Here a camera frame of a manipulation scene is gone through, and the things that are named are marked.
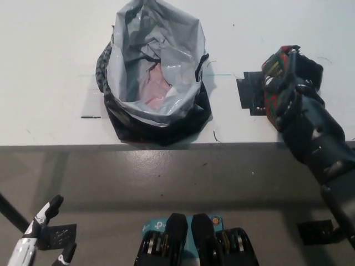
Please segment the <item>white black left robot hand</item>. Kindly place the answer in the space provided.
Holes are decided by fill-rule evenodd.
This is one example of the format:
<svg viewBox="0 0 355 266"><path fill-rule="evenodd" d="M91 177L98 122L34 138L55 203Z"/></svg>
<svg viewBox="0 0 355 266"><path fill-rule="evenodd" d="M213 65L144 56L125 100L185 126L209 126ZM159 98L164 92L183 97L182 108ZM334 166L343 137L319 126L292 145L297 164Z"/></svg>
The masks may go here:
<svg viewBox="0 0 355 266"><path fill-rule="evenodd" d="M38 250L60 249L53 265L70 265L77 248L76 224L49 226L49 221L59 214L64 197L56 195L34 216L22 237L17 241L8 265L33 265Z"/></svg>

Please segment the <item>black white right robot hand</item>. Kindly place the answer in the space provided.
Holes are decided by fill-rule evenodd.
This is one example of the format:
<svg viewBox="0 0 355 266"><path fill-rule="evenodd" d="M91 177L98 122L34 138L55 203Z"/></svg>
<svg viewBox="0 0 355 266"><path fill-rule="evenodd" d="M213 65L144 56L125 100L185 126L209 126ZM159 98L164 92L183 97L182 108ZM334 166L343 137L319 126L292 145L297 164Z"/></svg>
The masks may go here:
<svg viewBox="0 0 355 266"><path fill-rule="evenodd" d="M281 115L291 102L292 91L317 100L323 77L323 66L300 53L298 45L284 45L261 67L265 107Z"/></svg>

